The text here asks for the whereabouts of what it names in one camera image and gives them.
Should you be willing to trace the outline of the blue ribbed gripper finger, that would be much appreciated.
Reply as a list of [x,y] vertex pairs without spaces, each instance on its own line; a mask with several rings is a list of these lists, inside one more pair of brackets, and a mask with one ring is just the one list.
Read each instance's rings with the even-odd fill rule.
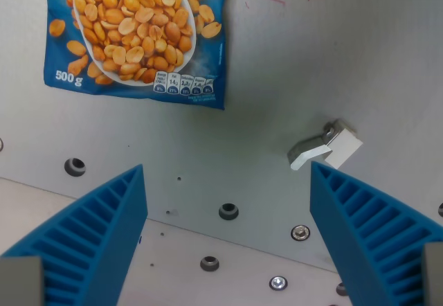
[[424,305],[424,245],[442,226],[322,163],[311,163],[310,213],[353,305]]
[[116,305],[147,216],[137,165],[47,219],[1,257],[42,261],[45,305]]

